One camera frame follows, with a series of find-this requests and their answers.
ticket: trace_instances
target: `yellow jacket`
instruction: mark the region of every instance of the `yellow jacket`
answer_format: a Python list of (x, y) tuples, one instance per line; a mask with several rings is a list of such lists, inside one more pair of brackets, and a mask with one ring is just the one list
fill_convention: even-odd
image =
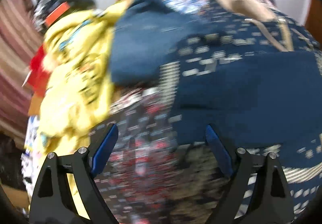
[[(61, 156), (88, 146), (89, 129), (108, 116), (114, 87), (106, 67), (113, 26), (126, 7), (126, 2), (119, 2), (102, 13), (72, 13), (45, 34), (44, 50), (59, 66), (49, 79), (40, 108), (35, 141), (43, 154), (40, 166), (49, 152)], [(69, 184), (78, 213), (88, 218), (73, 176)]]

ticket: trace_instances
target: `curtain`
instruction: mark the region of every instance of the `curtain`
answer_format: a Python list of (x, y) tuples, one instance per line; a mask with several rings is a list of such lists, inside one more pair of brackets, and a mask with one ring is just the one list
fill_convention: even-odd
[(32, 24), (32, 0), (0, 2), (0, 131), (23, 147), (32, 91), (22, 84), (42, 44)]

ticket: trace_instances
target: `red fabric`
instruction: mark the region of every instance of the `red fabric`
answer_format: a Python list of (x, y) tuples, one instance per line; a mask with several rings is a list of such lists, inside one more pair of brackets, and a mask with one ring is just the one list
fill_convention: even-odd
[(27, 82), (33, 87), (33, 91), (40, 97), (45, 96), (46, 86), (50, 77), (50, 73), (42, 69), (42, 60), (45, 52), (42, 45), (39, 47), (36, 55), (30, 61), (31, 74)]

